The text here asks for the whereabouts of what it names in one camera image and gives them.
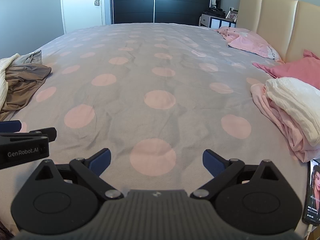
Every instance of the picture frame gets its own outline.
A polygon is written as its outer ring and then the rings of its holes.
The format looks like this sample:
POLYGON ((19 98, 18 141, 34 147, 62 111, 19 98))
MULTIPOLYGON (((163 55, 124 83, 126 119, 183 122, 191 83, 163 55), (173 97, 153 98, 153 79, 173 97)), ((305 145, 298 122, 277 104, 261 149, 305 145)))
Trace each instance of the picture frame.
POLYGON ((229 11, 228 12, 228 14, 226 16, 226 19, 236 22, 237 21, 237 17, 238 17, 238 11, 233 10, 233 11, 229 11))

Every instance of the gray ribbed grip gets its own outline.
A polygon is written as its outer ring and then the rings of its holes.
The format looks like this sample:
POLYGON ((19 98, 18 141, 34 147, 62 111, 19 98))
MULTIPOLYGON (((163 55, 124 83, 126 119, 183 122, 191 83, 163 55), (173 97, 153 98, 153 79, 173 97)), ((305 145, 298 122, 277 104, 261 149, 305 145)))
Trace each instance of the gray ribbed grip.
POLYGON ((299 240, 293 231, 254 236, 232 228, 207 200, 195 200, 183 190, 131 190, 126 198, 104 203, 84 227, 59 236, 21 232, 15 240, 299 240))

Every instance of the dark wardrobe door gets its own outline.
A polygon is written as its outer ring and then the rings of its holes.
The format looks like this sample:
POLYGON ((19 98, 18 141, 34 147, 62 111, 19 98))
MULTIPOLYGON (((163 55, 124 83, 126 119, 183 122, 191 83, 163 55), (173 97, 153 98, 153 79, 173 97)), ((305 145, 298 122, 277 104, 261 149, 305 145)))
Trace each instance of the dark wardrobe door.
POLYGON ((209 7, 210 0, 155 0, 155 22, 198 25, 209 7))
POLYGON ((113 0, 114 23, 152 23, 154 0, 113 0))

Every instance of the door frame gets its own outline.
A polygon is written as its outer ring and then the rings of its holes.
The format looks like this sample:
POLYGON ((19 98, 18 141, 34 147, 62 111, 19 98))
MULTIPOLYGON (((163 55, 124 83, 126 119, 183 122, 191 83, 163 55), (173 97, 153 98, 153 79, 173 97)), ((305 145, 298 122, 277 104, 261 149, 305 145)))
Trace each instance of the door frame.
MULTIPOLYGON (((61 3, 63 32, 64 34, 66 34, 67 32, 66 32, 66 25, 65 25, 65 18, 64 18, 63 0, 60 0, 60 3, 61 3)), ((105 12, 104 0, 100 0, 100 9, 101 9, 101 23, 102 25, 106 25, 106 12, 105 12)))

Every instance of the photo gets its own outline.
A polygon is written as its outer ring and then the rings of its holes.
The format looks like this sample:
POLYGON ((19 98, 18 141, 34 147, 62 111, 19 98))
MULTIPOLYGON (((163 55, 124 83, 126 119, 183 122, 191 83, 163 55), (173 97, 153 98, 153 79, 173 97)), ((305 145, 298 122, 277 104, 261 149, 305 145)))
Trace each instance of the photo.
POLYGON ((320 165, 318 162, 310 162, 310 189, 307 206, 307 217, 310 220, 319 222, 320 214, 320 165))
POLYGON ((236 22, 238 16, 237 11, 229 11, 227 14, 226 19, 236 22))

